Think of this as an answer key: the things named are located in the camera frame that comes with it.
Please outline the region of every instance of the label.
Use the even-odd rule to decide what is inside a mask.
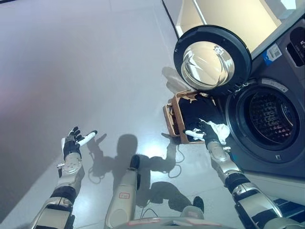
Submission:
[[[281,50],[277,44],[272,45],[263,53],[263,58],[267,66],[271,65],[273,61],[279,58],[282,55]]]
[[[187,219],[187,221],[193,225],[213,225],[213,226],[221,226],[219,223],[209,222],[205,219]]]
[[[139,225],[139,224],[159,223],[160,221],[161,221],[161,219],[159,219],[159,218],[145,218],[145,219],[129,221],[127,223],[127,225],[134,226],[134,225]]]
[[[286,88],[284,85],[282,85],[276,81],[273,81],[273,80],[262,79],[262,84],[273,86],[284,93],[288,91],[288,88]]]
[[[126,192],[121,192],[121,193],[119,194],[119,198],[120,198],[120,199],[129,199],[129,197],[130,197],[130,194],[129,194],[129,193],[126,193]]]

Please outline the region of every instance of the washing machine door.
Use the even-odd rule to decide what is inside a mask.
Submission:
[[[245,43],[233,32],[213,25],[197,26],[184,33],[173,59],[185,82],[210,95],[226,95],[240,88],[252,65]]]

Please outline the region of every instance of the floor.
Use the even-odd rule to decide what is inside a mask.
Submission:
[[[26,228],[50,196],[60,139],[74,125],[99,131],[81,148],[74,228],[103,228],[133,154],[142,155],[136,218],[147,208],[179,216],[200,196],[207,220],[243,228],[205,145],[166,135],[162,107],[187,86],[177,83],[176,36],[160,0],[18,0],[0,5],[0,26],[0,165],[10,171],[1,229]]]

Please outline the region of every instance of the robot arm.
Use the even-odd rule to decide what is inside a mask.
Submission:
[[[231,160],[210,126],[205,127],[205,144],[212,167],[232,194],[235,209],[246,229],[300,229],[298,222],[283,218],[277,205],[243,174]]]
[[[58,165],[59,180],[51,197],[31,223],[31,229],[72,229],[74,201],[81,189],[84,169],[80,147],[97,134],[92,131],[82,137],[78,127],[73,128],[61,141],[64,163]]]

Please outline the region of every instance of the washing machine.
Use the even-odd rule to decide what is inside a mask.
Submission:
[[[216,101],[245,171],[305,179],[304,34],[303,15],[253,60],[236,34],[217,26],[192,28],[176,44],[179,75]]]

